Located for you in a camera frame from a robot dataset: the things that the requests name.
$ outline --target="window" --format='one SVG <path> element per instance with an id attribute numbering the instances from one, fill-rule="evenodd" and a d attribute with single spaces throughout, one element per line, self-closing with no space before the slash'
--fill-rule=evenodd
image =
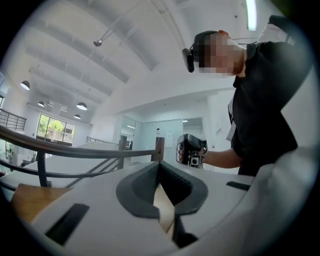
<path id="1" fill-rule="evenodd" d="M 76 126 L 52 117 L 41 115 L 37 139 L 71 146 Z"/>

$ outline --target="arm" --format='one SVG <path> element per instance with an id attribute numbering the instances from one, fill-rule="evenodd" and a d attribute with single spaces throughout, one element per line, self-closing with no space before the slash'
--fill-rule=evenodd
<path id="1" fill-rule="evenodd" d="M 220 152 L 209 151 L 208 155 L 203 158 L 203 163 L 215 167 L 231 169 L 239 167 L 242 159 L 242 157 L 239 157 L 236 152 L 230 148 Z"/>

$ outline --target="white wall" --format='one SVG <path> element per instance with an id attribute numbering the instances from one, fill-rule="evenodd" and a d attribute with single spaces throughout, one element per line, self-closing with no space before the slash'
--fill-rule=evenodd
<path id="1" fill-rule="evenodd" d="M 30 107 L 29 105 L 25 106 L 25 125 L 24 125 L 24 134 L 35 138 L 37 135 L 38 123 L 40 119 L 40 111 L 37 111 L 35 108 Z"/>
<path id="2" fill-rule="evenodd" d="M 24 118 L 26 104 L 25 96 L 16 87 L 11 86 L 5 96 L 2 109 Z"/>
<path id="3" fill-rule="evenodd" d="M 90 137 L 118 144 L 120 141 L 122 121 L 123 116 L 120 114 L 104 116 L 92 124 Z"/>
<path id="4" fill-rule="evenodd" d="M 208 112 L 211 122 L 212 132 L 206 131 L 206 137 L 209 138 L 210 144 L 208 148 L 210 151 L 224 151 L 231 148 L 230 141 L 226 140 L 226 137 L 231 128 L 228 104 L 230 103 L 235 89 L 221 90 L 216 95 L 208 96 Z M 215 172 L 223 172 L 230 174 L 237 174 L 239 168 L 223 169 L 214 167 Z"/>

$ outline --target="black shirt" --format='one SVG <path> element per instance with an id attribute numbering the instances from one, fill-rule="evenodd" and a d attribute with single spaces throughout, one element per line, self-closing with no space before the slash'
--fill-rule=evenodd
<path id="1" fill-rule="evenodd" d="M 297 147 L 281 109 L 300 87 L 310 66 L 307 55 L 288 43 L 247 45 L 245 77 L 236 76 L 233 83 L 236 130 L 231 147 L 243 157 L 238 174 L 255 176 L 261 166 Z"/>

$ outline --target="ceiling beam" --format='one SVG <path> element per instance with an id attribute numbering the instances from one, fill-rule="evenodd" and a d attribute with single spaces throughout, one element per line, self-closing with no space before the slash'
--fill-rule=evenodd
<path id="1" fill-rule="evenodd" d="M 72 34 L 69 34 L 68 32 L 60 29 L 59 27 L 53 24 L 46 25 L 45 21 L 35 20 L 32 18 L 28 20 L 26 25 L 35 28 L 42 33 L 45 33 L 50 37 L 53 37 L 54 39 L 60 41 L 61 43 L 69 46 L 78 53 L 90 59 L 92 62 L 96 63 L 98 66 L 109 72 L 121 82 L 126 83 L 129 80 L 129 75 L 122 71 L 119 67 L 114 65 L 110 60 L 98 54 L 96 51 L 93 52 L 94 50 L 88 47 L 83 41 L 76 38 Z"/>
<path id="2" fill-rule="evenodd" d="M 76 88 L 74 88 L 73 86 L 70 86 L 69 84 L 53 77 L 50 76 L 48 74 L 45 74 L 43 71 L 39 70 L 36 67 L 30 67 L 30 73 L 33 74 L 34 76 L 43 79 L 47 82 L 49 82 L 50 84 L 57 86 L 69 93 L 72 93 L 73 95 L 75 94 L 75 92 L 77 91 Z M 88 93 L 84 93 L 83 91 L 77 91 L 78 95 L 81 96 L 82 98 L 90 101 L 92 104 L 94 105 L 100 105 L 102 100 L 93 96 L 93 95 L 89 95 Z"/>
<path id="3" fill-rule="evenodd" d="M 97 21 L 104 24 L 107 28 L 110 28 L 111 31 L 124 43 L 136 56 L 144 63 L 144 65 L 152 71 L 159 62 L 153 55 L 152 51 L 144 47 L 145 42 L 138 33 L 132 34 L 127 38 L 127 33 L 130 32 L 133 25 L 132 23 L 123 17 L 117 21 L 116 24 L 113 24 L 117 20 L 118 16 L 117 10 L 112 9 L 111 6 L 106 8 L 106 3 L 101 1 L 93 1 L 90 3 L 90 6 L 87 5 L 87 0 L 67 0 L 71 4 L 82 9 Z"/>
<path id="4" fill-rule="evenodd" d="M 75 67 L 73 63 L 68 62 L 67 64 L 65 60 L 58 59 L 55 56 L 48 54 L 47 52 L 42 52 L 40 49 L 34 46 L 27 46 L 25 48 L 25 52 L 28 55 L 36 58 L 37 60 L 42 61 L 48 64 L 49 66 L 54 67 L 55 69 L 68 74 L 69 76 L 77 79 L 78 81 L 95 88 L 103 94 L 110 96 L 112 93 L 112 89 L 106 87 L 105 84 L 92 79 L 90 75 L 83 74 L 83 72 L 79 70 L 77 67 Z"/>

